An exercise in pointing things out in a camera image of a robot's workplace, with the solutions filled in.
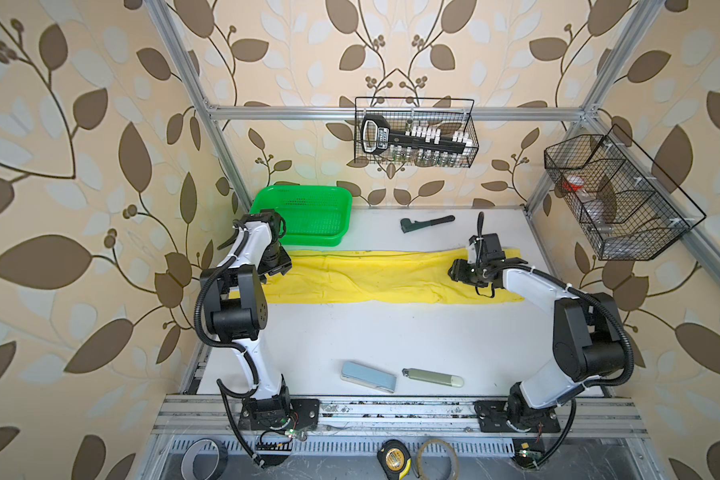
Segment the yellow trousers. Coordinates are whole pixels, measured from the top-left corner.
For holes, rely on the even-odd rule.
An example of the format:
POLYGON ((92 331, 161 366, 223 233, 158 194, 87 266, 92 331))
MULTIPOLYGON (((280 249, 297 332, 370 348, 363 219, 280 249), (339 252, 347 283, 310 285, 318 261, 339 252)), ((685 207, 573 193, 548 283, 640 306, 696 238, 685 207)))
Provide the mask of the yellow trousers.
POLYGON ((438 252, 291 251, 292 269, 262 284, 270 304, 349 304, 380 301, 391 304, 488 305, 521 302, 497 290, 493 298, 479 295, 450 279, 453 262, 467 257, 464 248, 438 252))

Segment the green plastic basket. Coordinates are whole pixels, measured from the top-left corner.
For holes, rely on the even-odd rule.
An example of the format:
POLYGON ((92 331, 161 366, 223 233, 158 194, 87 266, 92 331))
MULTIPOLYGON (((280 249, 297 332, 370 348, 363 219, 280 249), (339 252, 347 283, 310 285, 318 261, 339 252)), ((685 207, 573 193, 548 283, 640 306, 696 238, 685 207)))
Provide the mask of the green plastic basket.
POLYGON ((352 195, 341 187, 275 185, 257 194, 250 213, 264 210, 284 219, 283 245, 336 247, 349 230, 352 195))

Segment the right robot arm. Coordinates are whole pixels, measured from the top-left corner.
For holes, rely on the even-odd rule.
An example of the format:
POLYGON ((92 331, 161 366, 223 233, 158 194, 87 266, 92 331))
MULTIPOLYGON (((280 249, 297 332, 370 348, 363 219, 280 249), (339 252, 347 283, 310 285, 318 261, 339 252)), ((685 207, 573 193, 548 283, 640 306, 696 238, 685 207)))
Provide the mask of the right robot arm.
POLYGON ((470 238, 468 257, 457 259, 449 277, 477 290, 517 294, 551 316, 553 359, 530 378, 512 386, 506 422, 527 431, 590 387, 625 384, 635 368, 635 350, 613 297, 590 294, 509 258, 496 234, 470 238))

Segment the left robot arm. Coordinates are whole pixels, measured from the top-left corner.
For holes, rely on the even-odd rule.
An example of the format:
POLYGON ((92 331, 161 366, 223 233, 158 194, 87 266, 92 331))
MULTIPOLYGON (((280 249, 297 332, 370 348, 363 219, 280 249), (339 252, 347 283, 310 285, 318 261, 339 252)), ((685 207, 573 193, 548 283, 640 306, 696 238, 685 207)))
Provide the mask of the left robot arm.
POLYGON ((235 229, 226 242, 229 253, 218 266, 201 273, 194 329, 202 343, 234 350, 244 369, 247 390, 235 392, 219 379, 222 398, 240 400, 242 413, 253 427, 282 430, 295 420, 284 376, 271 364, 263 340, 269 320, 263 284, 292 268, 280 243, 286 223, 269 209, 243 216, 235 229))

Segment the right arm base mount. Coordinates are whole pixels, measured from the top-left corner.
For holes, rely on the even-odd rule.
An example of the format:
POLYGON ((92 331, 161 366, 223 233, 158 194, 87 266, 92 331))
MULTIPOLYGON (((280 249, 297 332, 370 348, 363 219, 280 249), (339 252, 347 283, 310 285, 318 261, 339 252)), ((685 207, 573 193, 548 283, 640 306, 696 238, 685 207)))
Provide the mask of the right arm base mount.
POLYGON ((521 411, 513 416, 515 421, 510 420, 506 400, 478 400, 473 409, 482 433, 537 435, 562 431, 553 408, 521 411))

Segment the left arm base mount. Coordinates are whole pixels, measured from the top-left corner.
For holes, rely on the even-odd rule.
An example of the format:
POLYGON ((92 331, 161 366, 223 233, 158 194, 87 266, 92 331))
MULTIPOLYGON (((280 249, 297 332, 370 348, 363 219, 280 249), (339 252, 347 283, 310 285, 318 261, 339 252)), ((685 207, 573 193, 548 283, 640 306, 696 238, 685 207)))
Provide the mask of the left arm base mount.
POLYGON ((241 430, 315 430, 319 421, 320 401, 316 398, 248 399, 242 403, 241 430))

